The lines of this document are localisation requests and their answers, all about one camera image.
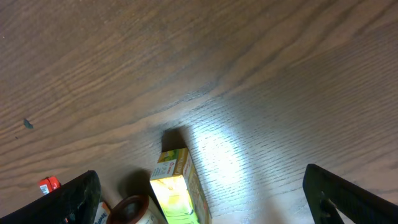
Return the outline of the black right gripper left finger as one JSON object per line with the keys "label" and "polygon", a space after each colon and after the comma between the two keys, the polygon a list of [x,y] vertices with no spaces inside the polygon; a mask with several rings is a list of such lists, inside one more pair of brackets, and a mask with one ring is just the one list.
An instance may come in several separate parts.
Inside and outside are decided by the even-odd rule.
{"label": "black right gripper left finger", "polygon": [[89,170],[60,188],[1,218],[2,224],[93,224],[101,198],[97,173]]}

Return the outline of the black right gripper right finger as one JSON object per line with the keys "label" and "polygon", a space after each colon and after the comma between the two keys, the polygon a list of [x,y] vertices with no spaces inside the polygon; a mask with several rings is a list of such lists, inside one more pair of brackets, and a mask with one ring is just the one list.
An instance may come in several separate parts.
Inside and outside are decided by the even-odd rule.
{"label": "black right gripper right finger", "polygon": [[397,223],[393,204],[316,164],[308,164],[303,191],[316,224],[343,223],[343,213],[354,223]]}

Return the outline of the green lid white jar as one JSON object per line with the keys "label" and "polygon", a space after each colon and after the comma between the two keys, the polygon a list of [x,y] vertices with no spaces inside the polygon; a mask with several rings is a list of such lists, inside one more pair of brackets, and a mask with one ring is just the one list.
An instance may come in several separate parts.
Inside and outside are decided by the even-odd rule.
{"label": "green lid white jar", "polygon": [[107,224],[167,224],[149,195],[133,195],[120,201],[109,214]]}

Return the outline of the green tea carton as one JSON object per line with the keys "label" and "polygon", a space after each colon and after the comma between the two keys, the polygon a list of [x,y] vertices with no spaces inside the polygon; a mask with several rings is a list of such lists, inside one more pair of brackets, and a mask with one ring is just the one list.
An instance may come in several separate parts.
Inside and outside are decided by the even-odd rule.
{"label": "green tea carton", "polygon": [[160,154],[150,184],[169,224],[211,224],[212,217],[190,151]]}

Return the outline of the small orange box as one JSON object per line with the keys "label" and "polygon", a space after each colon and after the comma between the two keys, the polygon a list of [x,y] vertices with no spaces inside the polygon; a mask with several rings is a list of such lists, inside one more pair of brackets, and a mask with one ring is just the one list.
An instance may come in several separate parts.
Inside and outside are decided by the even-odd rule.
{"label": "small orange box", "polygon": [[98,204],[98,209],[96,211],[94,224],[106,224],[109,217],[110,210],[105,202],[100,202]]}

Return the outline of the red sachet stick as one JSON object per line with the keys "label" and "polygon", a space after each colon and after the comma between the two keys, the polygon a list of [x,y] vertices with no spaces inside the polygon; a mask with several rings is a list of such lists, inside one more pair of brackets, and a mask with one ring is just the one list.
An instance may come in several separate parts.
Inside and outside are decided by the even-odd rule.
{"label": "red sachet stick", "polygon": [[61,183],[55,176],[49,176],[39,181],[39,188],[44,195],[61,187]]}

